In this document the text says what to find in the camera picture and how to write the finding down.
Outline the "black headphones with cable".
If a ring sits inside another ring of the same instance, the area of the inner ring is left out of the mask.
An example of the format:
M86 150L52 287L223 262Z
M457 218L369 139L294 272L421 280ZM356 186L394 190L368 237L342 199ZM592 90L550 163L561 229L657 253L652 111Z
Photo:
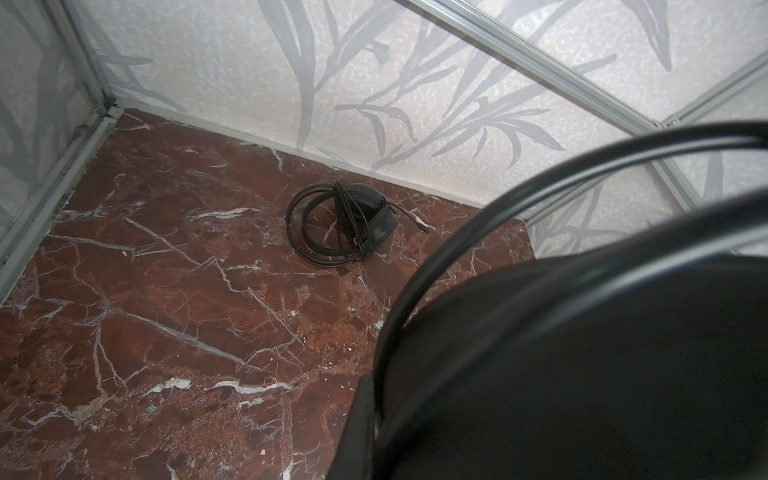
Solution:
M331 479L763 479L767 237L759 189L593 251L490 271L428 304L469 248L566 188L684 154L763 150L767 125L621 141L505 193L392 306Z
M307 200L301 215L300 232L303 245L296 240L291 227L294 210ZM336 248L327 246L308 232L309 215L322 203L334 202L336 215ZM290 246L303 260L322 268L338 268L357 263L371 255L398 226L396 214L400 212L424 233L429 226L396 203L386 199L378 190L363 184L345 185L339 181L314 184L300 190L291 200L285 213L285 229Z

